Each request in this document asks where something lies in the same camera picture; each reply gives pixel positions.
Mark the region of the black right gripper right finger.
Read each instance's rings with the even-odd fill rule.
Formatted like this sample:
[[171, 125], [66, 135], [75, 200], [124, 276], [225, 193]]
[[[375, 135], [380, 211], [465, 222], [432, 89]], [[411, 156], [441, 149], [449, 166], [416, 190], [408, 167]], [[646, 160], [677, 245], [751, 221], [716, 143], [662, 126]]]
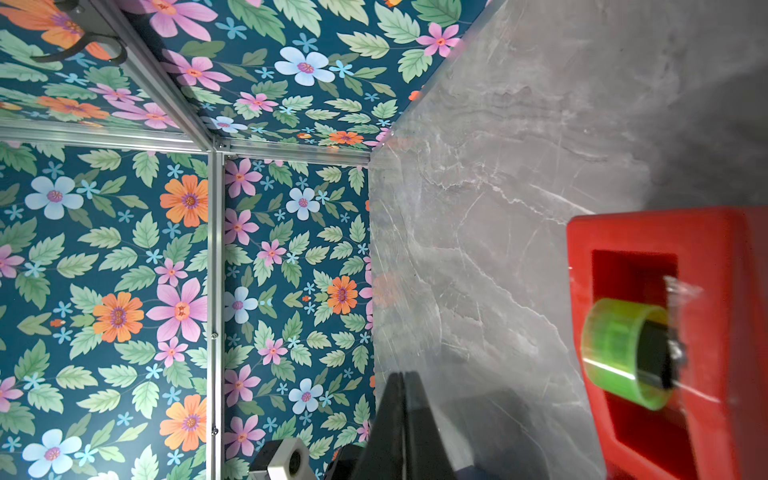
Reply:
[[415, 480], [455, 479], [419, 374], [406, 372], [404, 388], [406, 477]]

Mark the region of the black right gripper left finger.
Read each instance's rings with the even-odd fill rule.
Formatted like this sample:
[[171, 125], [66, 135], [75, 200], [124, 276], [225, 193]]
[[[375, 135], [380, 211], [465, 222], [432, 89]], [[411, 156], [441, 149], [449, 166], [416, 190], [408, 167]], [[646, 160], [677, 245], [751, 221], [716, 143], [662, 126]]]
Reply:
[[400, 480], [404, 472], [405, 388], [402, 373], [391, 374], [367, 446], [352, 479]]

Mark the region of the red tape dispenser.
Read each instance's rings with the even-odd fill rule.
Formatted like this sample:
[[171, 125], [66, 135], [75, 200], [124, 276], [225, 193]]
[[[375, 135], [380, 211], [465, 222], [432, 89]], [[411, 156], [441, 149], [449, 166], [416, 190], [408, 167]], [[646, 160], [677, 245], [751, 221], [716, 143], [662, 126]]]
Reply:
[[578, 216], [574, 344], [610, 479], [767, 475], [767, 210]]

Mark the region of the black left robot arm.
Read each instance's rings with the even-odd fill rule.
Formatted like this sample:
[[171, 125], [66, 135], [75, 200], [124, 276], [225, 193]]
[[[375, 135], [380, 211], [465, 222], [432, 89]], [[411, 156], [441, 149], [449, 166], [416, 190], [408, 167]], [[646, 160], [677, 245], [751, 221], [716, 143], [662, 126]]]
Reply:
[[339, 448], [326, 468], [323, 479], [351, 480], [364, 450], [364, 447], [357, 444], [347, 444]]

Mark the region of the aluminium horizontal back bar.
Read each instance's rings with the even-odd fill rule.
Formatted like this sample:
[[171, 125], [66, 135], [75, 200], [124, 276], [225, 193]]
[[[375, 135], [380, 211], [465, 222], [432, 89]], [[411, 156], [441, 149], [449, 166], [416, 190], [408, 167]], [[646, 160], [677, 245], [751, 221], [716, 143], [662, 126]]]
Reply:
[[124, 45], [127, 60], [123, 66], [131, 78], [201, 151], [212, 151], [214, 135], [191, 108], [119, 6], [113, 1], [100, 0], [91, 1], [91, 4]]

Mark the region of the aluminium left side bar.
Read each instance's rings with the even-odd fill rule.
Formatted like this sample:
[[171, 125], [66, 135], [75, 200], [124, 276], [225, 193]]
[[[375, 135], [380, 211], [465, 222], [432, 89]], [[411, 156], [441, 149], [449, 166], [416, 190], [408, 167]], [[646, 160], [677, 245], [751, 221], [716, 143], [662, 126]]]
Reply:
[[3, 119], [1, 138], [19, 142], [52, 142], [70, 146], [155, 150], [173, 153], [225, 153], [262, 159], [303, 161], [322, 165], [366, 166], [370, 154], [330, 147], [251, 142], [214, 138], [197, 145], [183, 133], [102, 128], [55, 121]]

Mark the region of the aluminium corner frame post left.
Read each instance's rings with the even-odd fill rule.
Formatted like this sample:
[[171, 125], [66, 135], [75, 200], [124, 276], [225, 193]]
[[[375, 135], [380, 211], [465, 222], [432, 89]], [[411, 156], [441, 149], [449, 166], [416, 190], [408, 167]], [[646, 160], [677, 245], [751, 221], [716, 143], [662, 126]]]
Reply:
[[209, 220], [207, 248], [208, 365], [207, 365], [207, 453], [206, 478], [223, 479], [224, 447], [224, 166], [223, 153], [208, 156]]

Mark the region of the black hook rail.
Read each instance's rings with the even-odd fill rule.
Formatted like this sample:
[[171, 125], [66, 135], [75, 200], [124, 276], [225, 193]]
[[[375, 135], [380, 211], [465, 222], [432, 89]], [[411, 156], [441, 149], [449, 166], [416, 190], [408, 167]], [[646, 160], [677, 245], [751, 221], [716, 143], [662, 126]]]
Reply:
[[62, 20], [62, 26], [71, 30], [76, 39], [57, 53], [31, 56], [33, 62], [63, 62], [92, 45], [100, 47], [112, 65], [126, 62], [126, 47], [116, 31], [96, 10], [93, 1], [54, 1], [53, 6], [58, 11], [56, 19]]

